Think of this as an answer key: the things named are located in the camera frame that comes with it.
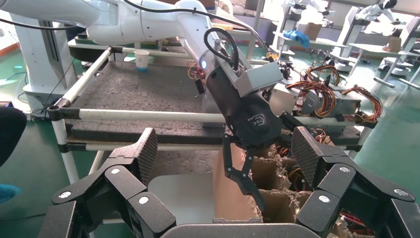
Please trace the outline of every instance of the gray foam mat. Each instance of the gray foam mat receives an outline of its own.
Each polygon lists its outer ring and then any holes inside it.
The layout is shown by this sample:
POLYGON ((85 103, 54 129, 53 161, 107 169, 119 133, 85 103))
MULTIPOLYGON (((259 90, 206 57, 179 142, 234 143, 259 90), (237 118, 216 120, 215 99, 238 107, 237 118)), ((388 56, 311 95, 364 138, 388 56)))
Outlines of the gray foam mat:
MULTIPOLYGON (((132 62, 109 62, 71 107, 199 113, 197 95, 186 67, 149 65, 138 72, 132 62)), ((224 132, 198 122, 84 119, 66 125, 74 139, 114 142, 136 142, 146 127, 156 129, 159 143, 221 144, 224 132)))

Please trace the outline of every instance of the blue cloth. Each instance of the blue cloth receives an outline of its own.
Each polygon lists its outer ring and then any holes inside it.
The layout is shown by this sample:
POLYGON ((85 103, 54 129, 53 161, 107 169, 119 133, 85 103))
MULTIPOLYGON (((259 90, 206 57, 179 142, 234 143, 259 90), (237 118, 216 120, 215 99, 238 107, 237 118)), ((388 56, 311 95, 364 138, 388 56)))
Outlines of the blue cloth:
POLYGON ((309 36, 300 31, 286 31, 283 33, 283 36, 301 43, 305 48, 309 47, 309 36))
POLYGON ((0 203, 11 200, 21 192, 22 190, 16 186, 0 184, 0 203))

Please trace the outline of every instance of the logo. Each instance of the logo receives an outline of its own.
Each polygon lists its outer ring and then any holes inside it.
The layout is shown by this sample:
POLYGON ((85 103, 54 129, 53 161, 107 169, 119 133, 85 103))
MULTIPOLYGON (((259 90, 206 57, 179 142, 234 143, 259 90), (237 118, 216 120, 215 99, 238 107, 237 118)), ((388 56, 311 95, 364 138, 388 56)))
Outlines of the logo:
POLYGON ((252 121, 252 123, 257 126, 265 125, 265 118, 263 114, 254 115, 248 118, 248 121, 252 121))

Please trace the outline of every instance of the black cable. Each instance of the black cable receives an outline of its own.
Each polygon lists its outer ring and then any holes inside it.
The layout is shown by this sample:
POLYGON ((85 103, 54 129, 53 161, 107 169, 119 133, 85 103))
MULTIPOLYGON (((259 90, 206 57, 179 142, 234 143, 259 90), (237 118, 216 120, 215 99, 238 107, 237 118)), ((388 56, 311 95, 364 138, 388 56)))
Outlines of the black cable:
POLYGON ((226 61, 230 61, 233 58, 233 69, 236 71, 238 70, 239 67, 239 52, 238 52, 238 45, 235 42, 235 39, 229 34, 229 32, 227 32, 225 29, 222 28, 218 28, 218 27, 213 27, 210 28, 209 30, 207 30, 204 33, 204 44, 207 46, 207 48, 215 55, 219 56, 220 58, 226 60, 226 61), (232 44, 232 55, 233 57, 226 57, 224 55, 222 55, 221 53, 217 52, 215 49, 213 49, 213 47, 209 44, 208 42, 208 36, 211 32, 219 32, 221 34, 223 34, 232 44))
POLYGON ((36 109, 36 110, 41 110, 41 112, 40 113, 43 113, 44 111, 45 111, 45 114, 44 114, 44 119, 46 119, 46 116, 47 116, 47 110, 46 110, 46 106, 47 106, 47 103, 48 103, 48 99, 50 99, 50 97, 51 97, 51 95, 53 94, 53 92, 54 92, 54 90, 56 89, 56 87, 61 83, 61 81, 64 79, 64 77, 65 77, 65 75, 67 74, 67 72, 69 71, 69 69, 73 66, 73 62, 76 60, 76 58, 73 58, 73 61, 71 62, 71 64, 70 64, 70 66, 67 68, 67 70, 64 72, 64 74, 63 74, 63 77, 61 77, 61 79, 60 79, 60 81, 58 81, 58 83, 55 85, 55 87, 51 90, 51 92, 50 92, 50 94, 48 95, 48 97, 47 97, 47 100, 45 100, 45 103, 44 103, 44 105, 43 105, 43 107, 42 107, 42 109, 36 109))
POLYGON ((264 49, 267 53, 270 52, 267 45, 265 45, 264 41, 262 40, 261 36, 251 26, 249 26, 249 25, 247 25, 243 22, 231 20, 231 19, 228 19, 228 18, 225 18, 225 17, 222 17, 222 16, 218 16, 216 14, 212 14, 212 13, 208 13, 208 12, 204 12, 204 11, 199 11, 199 10, 196 10, 196 9, 188 9, 188 8, 175 8, 175 9, 164 9, 164 10, 151 9, 151 8, 139 6, 139 5, 137 5, 133 2, 130 2, 129 0, 123 0, 123 1, 126 2, 127 4, 131 5, 131 6, 135 7, 135 8, 143 10, 143 11, 154 12, 154 13, 190 12, 190 13, 196 13, 196 14, 200 14, 200 15, 204 15, 204 16, 208 16, 208 17, 213 17, 213 18, 228 22, 230 24, 242 26, 242 27, 246 28, 247 30, 249 30, 255 36, 255 38, 261 43, 261 45, 264 47, 264 49))
POLYGON ((37 29, 37 30, 47 30, 47 31, 68 30, 68 29, 73 29, 73 28, 78 27, 78 26, 65 26, 65 27, 34 26, 34 25, 23 24, 23 23, 19 23, 19 22, 15 22, 15 21, 8 21, 8 20, 2 19, 2 18, 0 18, 0 21, 5 22, 5 23, 9 23, 9 24, 12 24, 12 25, 15 25, 15 26, 21 26, 21 27, 37 29))
POLYGON ((42 213, 42 214, 37 214, 37 215, 32 215, 32 216, 27 216, 27 217, 0 219, 0 222, 11 222, 11 221, 24 220, 24 219, 31 219, 31 218, 36 218, 36 217, 42 217, 42 216, 45 216, 45 215, 46 215, 46 213, 42 213))

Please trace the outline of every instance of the torn cardboard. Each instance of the torn cardboard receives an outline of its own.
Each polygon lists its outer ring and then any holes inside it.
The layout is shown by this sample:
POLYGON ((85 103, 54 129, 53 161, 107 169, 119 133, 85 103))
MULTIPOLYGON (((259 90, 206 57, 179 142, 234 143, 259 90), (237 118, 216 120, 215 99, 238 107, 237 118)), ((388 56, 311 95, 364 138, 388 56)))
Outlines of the torn cardboard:
MULTIPOLYGON (((231 144, 233 167, 241 170, 245 161, 244 150, 231 144)), ((310 191, 291 191, 291 182, 286 177, 286 169, 296 164, 292 158, 280 157, 272 146, 261 153, 269 158, 255 157, 250 177, 255 182, 266 209, 261 212, 251 196, 243 195, 238 184, 224 174, 223 157, 220 151, 214 160, 213 189, 216 220, 259 221, 262 223, 295 223, 296 215, 310 197, 310 191)), ((332 238, 351 238, 348 229, 338 219, 332 238)))

